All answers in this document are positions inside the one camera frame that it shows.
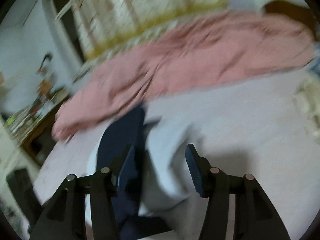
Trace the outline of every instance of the yellow curtain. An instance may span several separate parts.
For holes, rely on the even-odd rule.
[[[225,0],[71,0],[86,59],[161,35],[177,19],[225,7]]]

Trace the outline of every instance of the bed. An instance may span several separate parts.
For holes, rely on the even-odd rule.
[[[233,7],[241,7],[230,0]],[[241,8],[253,9],[243,0]],[[292,240],[298,240],[320,209],[319,145],[306,135],[293,103],[305,69],[256,77],[218,88],[193,90],[149,101],[148,120],[179,116],[193,122],[202,135],[199,154],[225,173],[253,174],[273,202]],[[67,144],[58,142],[34,183],[41,203],[68,174],[87,175],[88,160],[112,122],[77,132]],[[188,201],[164,213],[184,239],[197,239],[207,200],[193,192]],[[90,236],[90,220],[87,235]],[[227,239],[232,239],[228,228]],[[148,239],[177,239],[173,232]]]

